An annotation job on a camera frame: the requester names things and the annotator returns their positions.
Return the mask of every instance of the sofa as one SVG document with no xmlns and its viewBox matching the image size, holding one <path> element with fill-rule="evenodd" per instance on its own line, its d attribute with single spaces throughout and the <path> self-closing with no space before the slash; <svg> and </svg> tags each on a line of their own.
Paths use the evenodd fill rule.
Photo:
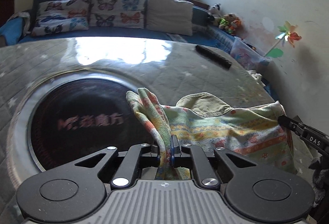
<svg viewBox="0 0 329 224">
<path fill-rule="evenodd" d="M 47 1 L 56 0 L 34 0 L 32 9 L 28 10 L 31 16 L 31 32 L 35 26 L 39 4 Z M 48 40 L 56 38 L 70 38 L 70 37 L 136 37 L 136 38 L 151 38 L 170 41 L 180 41 L 193 44 L 206 45 L 216 47 L 230 52 L 234 37 L 226 34 L 215 26 L 208 25 L 208 11 L 200 7 L 193 6 L 192 36 L 179 35 L 173 33 L 166 33 L 160 31 L 153 31 L 146 28 L 122 28 L 122 27 L 98 27 L 90 26 L 88 30 L 70 31 L 57 34 L 49 34 L 44 36 L 31 36 L 27 34 L 23 36 L 24 20 L 17 17 L 8 21 L 0 28 L 0 46 L 10 46 L 17 43 L 28 41 Z"/>
</svg>

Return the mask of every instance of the sofa backrest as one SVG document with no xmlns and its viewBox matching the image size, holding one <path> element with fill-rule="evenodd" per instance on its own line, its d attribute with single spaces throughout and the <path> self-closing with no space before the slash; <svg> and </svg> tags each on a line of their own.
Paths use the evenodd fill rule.
<svg viewBox="0 0 329 224">
<path fill-rule="evenodd" d="M 45 2 L 45 1 L 52 1 L 52 0 L 33 0 L 33 7 L 32 10 L 30 11 L 31 15 L 31 28 L 30 30 L 33 29 L 34 27 L 34 22 L 37 17 L 37 11 L 38 11 L 38 6 L 39 3 Z M 206 26 L 208 21 L 208 11 L 205 9 L 202 9 L 200 7 L 194 6 L 193 7 L 193 17 L 192 17 L 192 23 L 195 25 L 200 25 L 200 26 Z"/>
</svg>

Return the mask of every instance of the pillow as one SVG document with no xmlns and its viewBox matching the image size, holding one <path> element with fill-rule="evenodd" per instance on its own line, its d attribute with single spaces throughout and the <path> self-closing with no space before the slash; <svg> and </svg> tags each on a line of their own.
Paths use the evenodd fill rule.
<svg viewBox="0 0 329 224">
<path fill-rule="evenodd" d="M 87 30 L 90 0 L 57 0 L 39 4 L 31 36 Z"/>
<path fill-rule="evenodd" d="M 92 0 L 90 26 L 144 28 L 145 0 Z"/>
<path fill-rule="evenodd" d="M 192 36 L 193 3 L 180 0 L 148 0 L 146 28 Z"/>
</svg>

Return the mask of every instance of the gray quilted tablecloth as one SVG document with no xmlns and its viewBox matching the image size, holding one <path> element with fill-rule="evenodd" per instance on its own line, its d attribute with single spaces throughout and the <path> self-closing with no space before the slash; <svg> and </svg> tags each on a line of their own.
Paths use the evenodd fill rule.
<svg viewBox="0 0 329 224">
<path fill-rule="evenodd" d="M 252 107 L 273 100 L 233 62 L 230 70 L 195 51 L 195 45 L 140 38 L 68 38 L 0 48 L 0 224 L 19 223 L 15 189 L 8 177 L 6 138 L 17 105 L 27 90 L 48 74 L 95 68 L 123 74 L 151 89 L 162 104 L 175 105 L 183 96 L 209 92 L 232 107 Z"/>
</svg>

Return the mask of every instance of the crosshair logo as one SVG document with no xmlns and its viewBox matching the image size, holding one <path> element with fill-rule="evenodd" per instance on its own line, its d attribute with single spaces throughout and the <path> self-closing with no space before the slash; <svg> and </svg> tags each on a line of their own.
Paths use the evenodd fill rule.
<svg viewBox="0 0 329 224">
<path fill-rule="evenodd" d="M 171 185 L 171 184 L 169 184 L 169 183 L 167 183 L 167 182 L 163 182 L 163 183 L 161 183 L 160 185 L 161 185 L 162 187 L 165 187 L 165 188 L 166 188 L 166 187 L 168 187 L 168 186 Z"/>
</svg>

